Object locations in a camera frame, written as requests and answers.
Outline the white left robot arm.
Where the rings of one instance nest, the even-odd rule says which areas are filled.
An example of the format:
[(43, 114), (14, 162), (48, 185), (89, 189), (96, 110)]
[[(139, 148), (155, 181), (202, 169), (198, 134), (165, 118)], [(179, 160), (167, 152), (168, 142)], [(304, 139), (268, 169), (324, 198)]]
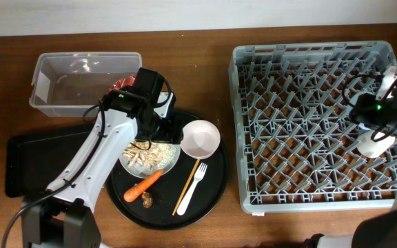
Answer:
[(160, 101), (168, 81), (140, 68), (131, 86), (113, 89), (96, 105), (92, 131), (68, 166), (37, 198), (25, 197), (3, 233), (1, 246), (21, 221), (24, 247), (104, 247), (94, 219), (101, 188), (122, 151), (133, 141), (178, 145), (183, 133), (168, 116), (173, 92)]

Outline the pink plastic bowl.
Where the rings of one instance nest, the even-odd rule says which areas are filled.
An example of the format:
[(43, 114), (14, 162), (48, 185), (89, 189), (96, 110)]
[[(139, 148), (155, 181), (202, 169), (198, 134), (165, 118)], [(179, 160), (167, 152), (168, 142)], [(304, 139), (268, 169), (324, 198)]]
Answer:
[(183, 127), (181, 149), (195, 159), (209, 158), (219, 147), (221, 135), (217, 127), (205, 120), (195, 120)]

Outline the cream plastic cup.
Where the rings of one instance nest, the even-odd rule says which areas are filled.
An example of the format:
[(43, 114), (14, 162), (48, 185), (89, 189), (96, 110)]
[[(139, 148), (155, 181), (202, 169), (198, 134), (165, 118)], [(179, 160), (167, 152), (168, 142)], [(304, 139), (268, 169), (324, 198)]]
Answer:
[(373, 132), (373, 130), (364, 127), (363, 132), (356, 139), (358, 141), (358, 151), (367, 158), (379, 157), (383, 152), (389, 149), (396, 140), (394, 136), (389, 136), (381, 141), (374, 142), (371, 140)]

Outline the wooden chopstick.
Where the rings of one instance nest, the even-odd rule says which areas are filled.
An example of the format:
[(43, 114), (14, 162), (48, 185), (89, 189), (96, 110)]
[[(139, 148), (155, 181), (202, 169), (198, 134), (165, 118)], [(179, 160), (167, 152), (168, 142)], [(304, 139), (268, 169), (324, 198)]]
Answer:
[(181, 201), (183, 200), (183, 197), (184, 197), (184, 195), (185, 195), (185, 193), (186, 193), (186, 191), (187, 191), (187, 189), (189, 187), (189, 184), (192, 181), (193, 175), (195, 174), (195, 171), (196, 171), (197, 167), (199, 166), (199, 163), (200, 163), (200, 159), (198, 158), (198, 159), (196, 159), (196, 162), (195, 162), (195, 164), (194, 164), (194, 166), (192, 168), (192, 171), (190, 172), (190, 175), (189, 175), (189, 177), (188, 177), (188, 179), (187, 179), (187, 181), (186, 181), (186, 183), (184, 185), (184, 188), (183, 188), (183, 190), (181, 192), (181, 195), (179, 196), (179, 199), (178, 199), (178, 201), (176, 203), (176, 206), (175, 206), (175, 208), (174, 208), (174, 210), (172, 212), (172, 216), (175, 215), (177, 209), (179, 208), (179, 205), (180, 205)]

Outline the white plastic fork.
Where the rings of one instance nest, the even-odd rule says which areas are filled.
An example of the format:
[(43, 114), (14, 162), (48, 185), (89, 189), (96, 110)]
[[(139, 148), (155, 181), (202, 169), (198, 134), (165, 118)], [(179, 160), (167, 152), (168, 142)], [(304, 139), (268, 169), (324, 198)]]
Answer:
[(206, 170), (207, 170), (207, 164), (205, 163), (201, 163), (200, 166), (196, 169), (192, 184), (190, 185), (189, 189), (186, 191), (176, 211), (178, 215), (182, 216), (186, 212), (188, 205), (191, 201), (191, 198), (193, 196), (194, 190), (196, 189), (198, 183), (204, 178)]

